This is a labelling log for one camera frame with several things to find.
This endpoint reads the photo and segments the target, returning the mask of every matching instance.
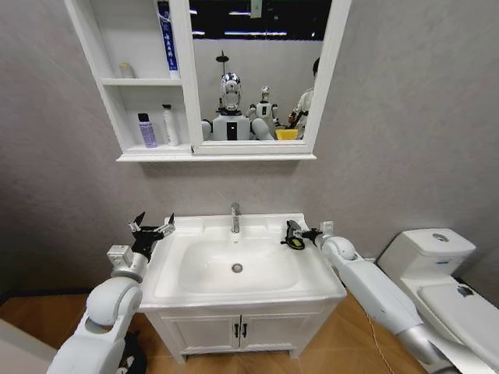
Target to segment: toilet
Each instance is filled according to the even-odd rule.
[[[404,231],[377,264],[429,324],[499,372],[499,309],[452,276],[475,249],[448,228]]]

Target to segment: cabinet door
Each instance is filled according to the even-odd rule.
[[[302,340],[300,332],[312,323],[316,313],[243,315],[241,349],[292,349]]]
[[[239,314],[164,318],[163,321],[183,355],[239,348]]]

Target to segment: toilet lid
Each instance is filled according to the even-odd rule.
[[[424,287],[418,294],[455,336],[499,369],[499,309],[464,284]]]

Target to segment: black tool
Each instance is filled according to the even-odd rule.
[[[322,231],[319,231],[316,228],[304,231],[302,227],[293,220],[287,221],[286,224],[288,225],[288,228],[286,229],[286,237],[281,244],[287,244],[290,248],[301,251],[305,249],[305,242],[303,239],[307,238],[317,247],[315,239],[317,236],[322,234]]]
[[[153,251],[153,244],[165,238],[166,231],[175,230],[175,214],[170,216],[167,224],[163,226],[140,226],[146,212],[138,215],[135,220],[129,225],[132,228],[132,235],[135,238],[132,251],[146,256],[147,261],[150,260],[150,255]]]

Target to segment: faucet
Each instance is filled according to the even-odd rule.
[[[231,215],[232,215],[232,232],[234,234],[239,233],[239,216],[241,215],[241,211],[239,210],[239,204],[233,203],[231,205]]]

